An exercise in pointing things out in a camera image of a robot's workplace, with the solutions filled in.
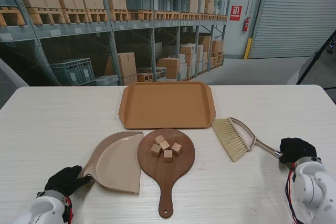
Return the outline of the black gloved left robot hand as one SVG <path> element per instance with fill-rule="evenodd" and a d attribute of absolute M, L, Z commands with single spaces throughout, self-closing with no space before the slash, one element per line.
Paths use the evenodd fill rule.
<path fill-rule="evenodd" d="M 66 167 L 48 179 L 44 191 L 54 190 L 64 196 L 71 196 L 78 188 L 93 181 L 92 176 L 79 178 L 82 167 L 79 165 Z"/>

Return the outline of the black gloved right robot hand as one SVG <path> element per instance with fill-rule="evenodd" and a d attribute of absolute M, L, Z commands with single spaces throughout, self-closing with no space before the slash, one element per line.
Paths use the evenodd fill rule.
<path fill-rule="evenodd" d="M 281 139 L 280 152 L 279 161 L 282 164 L 292 164 L 303 157 L 317 157 L 316 148 L 300 138 Z"/>

